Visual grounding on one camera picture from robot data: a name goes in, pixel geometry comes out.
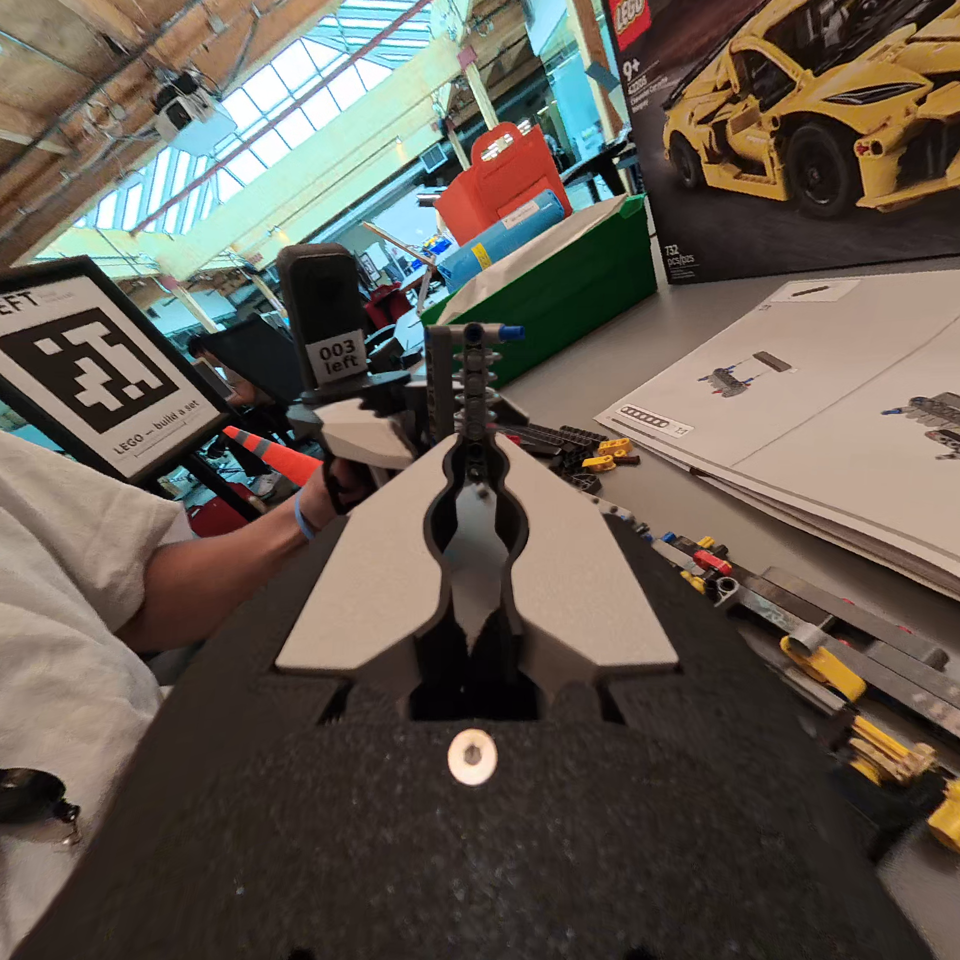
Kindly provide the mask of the lego set box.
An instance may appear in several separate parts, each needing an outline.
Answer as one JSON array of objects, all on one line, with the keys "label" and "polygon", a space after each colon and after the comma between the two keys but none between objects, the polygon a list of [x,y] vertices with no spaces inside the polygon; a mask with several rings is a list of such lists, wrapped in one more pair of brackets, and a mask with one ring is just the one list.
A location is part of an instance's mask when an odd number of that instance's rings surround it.
[{"label": "lego set box", "polygon": [[669,282],[958,256],[957,1],[604,12]]}]

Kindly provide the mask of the grey ceiling unit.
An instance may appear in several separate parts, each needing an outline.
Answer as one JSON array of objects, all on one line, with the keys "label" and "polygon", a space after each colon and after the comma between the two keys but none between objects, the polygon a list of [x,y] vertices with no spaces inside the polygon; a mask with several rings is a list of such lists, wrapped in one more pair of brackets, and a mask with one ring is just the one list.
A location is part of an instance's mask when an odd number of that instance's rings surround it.
[{"label": "grey ceiling unit", "polygon": [[200,75],[185,70],[166,82],[151,100],[153,128],[159,138],[173,141],[194,123],[206,123],[215,114],[215,102]]}]

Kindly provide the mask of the red plastic tote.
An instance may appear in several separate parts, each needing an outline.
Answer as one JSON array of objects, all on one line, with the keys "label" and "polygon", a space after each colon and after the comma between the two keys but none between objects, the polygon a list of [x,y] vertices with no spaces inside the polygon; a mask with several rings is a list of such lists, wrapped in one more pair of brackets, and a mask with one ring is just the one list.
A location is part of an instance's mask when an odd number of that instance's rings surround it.
[{"label": "red plastic tote", "polygon": [[523,132],[501,123],[477,138],[470,167],[440,194],[435,210],[463,247],[546,190],[557,198],[561,217],[570,217],[570,199],[542,129]]}]

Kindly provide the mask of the orange striped cone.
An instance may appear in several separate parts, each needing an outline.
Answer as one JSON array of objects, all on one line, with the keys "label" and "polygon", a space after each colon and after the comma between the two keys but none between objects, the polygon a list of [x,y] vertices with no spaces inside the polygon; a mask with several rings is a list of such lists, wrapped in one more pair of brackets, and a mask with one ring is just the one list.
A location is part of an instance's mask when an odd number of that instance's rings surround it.
[{"label": "orange striped cone", "polygon": [[298,488],[305,486],[324,465],[323,460],[234,426],[224,426],[222,434]]}]

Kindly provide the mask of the small lego beam assembly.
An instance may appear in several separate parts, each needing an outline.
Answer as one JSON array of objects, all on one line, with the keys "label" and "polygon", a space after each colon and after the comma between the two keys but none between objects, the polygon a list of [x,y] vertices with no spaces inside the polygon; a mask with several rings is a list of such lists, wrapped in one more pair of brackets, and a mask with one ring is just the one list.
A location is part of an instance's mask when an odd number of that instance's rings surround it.
[{"label": "small lego beam assembly", "polygon": [[435,324],[424,331],[428,437],[433,446],[462,441],[465,479],[482,488],[489,480],[490,427],[500,395],[492,386],[498,347],[525,338],[525,329],[504,323]]}]

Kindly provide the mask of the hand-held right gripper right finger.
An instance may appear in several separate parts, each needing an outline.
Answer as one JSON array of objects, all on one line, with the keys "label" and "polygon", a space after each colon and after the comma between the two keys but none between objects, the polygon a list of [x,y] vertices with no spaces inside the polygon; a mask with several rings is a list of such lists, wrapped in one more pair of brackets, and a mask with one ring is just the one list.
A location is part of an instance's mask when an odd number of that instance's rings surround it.
[{"label": "hand-held right gripper right finger", "polygon": [[482,520],[482,690],[534,715],[563,689],[660,675],[679,653],[618,543],[629,521],[490,437]]}]

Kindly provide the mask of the lego chassis assembly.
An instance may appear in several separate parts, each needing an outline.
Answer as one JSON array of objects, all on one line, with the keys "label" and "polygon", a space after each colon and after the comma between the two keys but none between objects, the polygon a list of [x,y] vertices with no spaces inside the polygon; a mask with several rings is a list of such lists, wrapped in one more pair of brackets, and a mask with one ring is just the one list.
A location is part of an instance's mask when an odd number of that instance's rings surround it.
[{"label": "lego chassis assembly", "polygon": [[958,751],[948,653],[782,568],[753,573],[712,537],[643,537],[717,611],[762,630],[768,666],[821,712],[814,737],[833,760],[831,783],[870,859],[918,826],[958,856],[958,771],[939,752]]}]

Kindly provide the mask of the pile of dark lego beams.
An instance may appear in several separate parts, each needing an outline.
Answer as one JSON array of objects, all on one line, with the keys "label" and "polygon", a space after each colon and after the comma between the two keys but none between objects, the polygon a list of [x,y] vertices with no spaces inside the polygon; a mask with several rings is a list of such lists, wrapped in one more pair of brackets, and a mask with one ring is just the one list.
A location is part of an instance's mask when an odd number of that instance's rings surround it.
[{"label": "pile of dark lego beams", "polygon": [[[589,473],[582,470],[582,462],[597,456],[600,443],[616,438],[570,426],[553,429],[538,424],[499,425],[490,429],[507,435],[522,450],[543,462],[552,474],[581,493],[599,496],[603,491],[602,475],[613,471]],[[616,458],[616,467],[636,467],[642,462],[635,449],[631,455]]]}]

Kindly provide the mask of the red office chair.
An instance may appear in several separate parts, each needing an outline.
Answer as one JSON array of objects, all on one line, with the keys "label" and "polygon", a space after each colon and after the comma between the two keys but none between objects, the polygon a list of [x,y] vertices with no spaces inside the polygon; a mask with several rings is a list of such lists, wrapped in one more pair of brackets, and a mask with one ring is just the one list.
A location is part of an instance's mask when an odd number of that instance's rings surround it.
[{"label": "red office chair", "polygon": [[375,288],[364,304],[366,316],[374,330],[394,325],[413,308],[406,290],[397,282]]}]

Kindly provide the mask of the instruction booklet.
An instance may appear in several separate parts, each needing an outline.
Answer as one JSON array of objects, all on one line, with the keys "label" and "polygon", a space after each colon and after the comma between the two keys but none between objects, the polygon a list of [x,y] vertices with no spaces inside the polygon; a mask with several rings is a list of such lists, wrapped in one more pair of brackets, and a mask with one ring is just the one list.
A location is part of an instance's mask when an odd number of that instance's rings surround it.
[{"label": "instruction booklet", "polygon": [[594,420],[958,599],[956,269],[787,282]]}]

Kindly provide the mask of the person's left forearm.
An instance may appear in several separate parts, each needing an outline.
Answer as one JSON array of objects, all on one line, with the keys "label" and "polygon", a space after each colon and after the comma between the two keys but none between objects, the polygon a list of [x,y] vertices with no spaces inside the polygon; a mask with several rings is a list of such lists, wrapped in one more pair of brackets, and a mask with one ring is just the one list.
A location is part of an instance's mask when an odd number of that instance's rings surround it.
[{"label": "person's left forearm", "polygon": [[162,546],[147,565],[143,601],[117,636],[142,655],[205,642],[307,543],[293,497],[237,531]]}]

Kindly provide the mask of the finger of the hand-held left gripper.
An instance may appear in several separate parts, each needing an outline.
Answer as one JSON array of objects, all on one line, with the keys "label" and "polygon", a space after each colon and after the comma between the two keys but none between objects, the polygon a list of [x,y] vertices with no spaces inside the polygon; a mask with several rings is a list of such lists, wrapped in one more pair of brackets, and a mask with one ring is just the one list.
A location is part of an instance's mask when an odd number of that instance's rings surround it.
[{"label": "finger of the hand-held left gripper", "polygon": [[359,398],[314,408],[318,443],[335,458],[389,471],[403,471],[417,450],[395,414],[378,414]]}]

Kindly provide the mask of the person's left hand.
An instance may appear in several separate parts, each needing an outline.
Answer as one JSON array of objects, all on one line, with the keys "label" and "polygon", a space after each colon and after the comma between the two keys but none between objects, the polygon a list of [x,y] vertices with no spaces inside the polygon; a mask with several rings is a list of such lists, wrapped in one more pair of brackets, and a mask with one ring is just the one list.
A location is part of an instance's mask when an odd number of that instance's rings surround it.
[{"label": "person's left hand", "polygon": [[296,495],[294,511],[307,529],[318,533],[374,489],[373,475],[366,464],[327,455]]}]

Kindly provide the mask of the white paper bag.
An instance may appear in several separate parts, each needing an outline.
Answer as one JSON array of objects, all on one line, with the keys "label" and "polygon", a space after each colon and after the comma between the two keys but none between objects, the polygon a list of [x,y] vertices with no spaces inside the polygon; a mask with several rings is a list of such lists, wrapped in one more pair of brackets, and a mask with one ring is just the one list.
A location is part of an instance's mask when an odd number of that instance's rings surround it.
[{"label": "white paper bag", "polygon": [[454,323],[463,324],[461,316],[480,305],[486,299],[497,294],[510,283],[539,268],[555,258],[559,253],[574,247],[579,241],[612,222],[619,225],[627,218],[645,209],[644,195],[621,196],[595,203],[593,206],[574,212],[560,223],[552,225],[518,250],[511,252],[499,261],[468,280],[462,288],[452,294],[441,307],[438,318],[422,318],[426,326],[445,326]]}]

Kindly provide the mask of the white shirt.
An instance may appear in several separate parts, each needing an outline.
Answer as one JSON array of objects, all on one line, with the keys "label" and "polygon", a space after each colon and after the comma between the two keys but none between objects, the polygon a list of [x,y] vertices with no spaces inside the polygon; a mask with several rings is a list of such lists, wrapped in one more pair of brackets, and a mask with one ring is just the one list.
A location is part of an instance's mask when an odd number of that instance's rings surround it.
[{"label": "white shirt", "polygon": [[117,631],[153,555],[189,538],[180,504],[2,434],[2,768],[59,778],[80,830],[67,846],[62,825],[2,827],[2,958],[73,873],[162,705]]}]

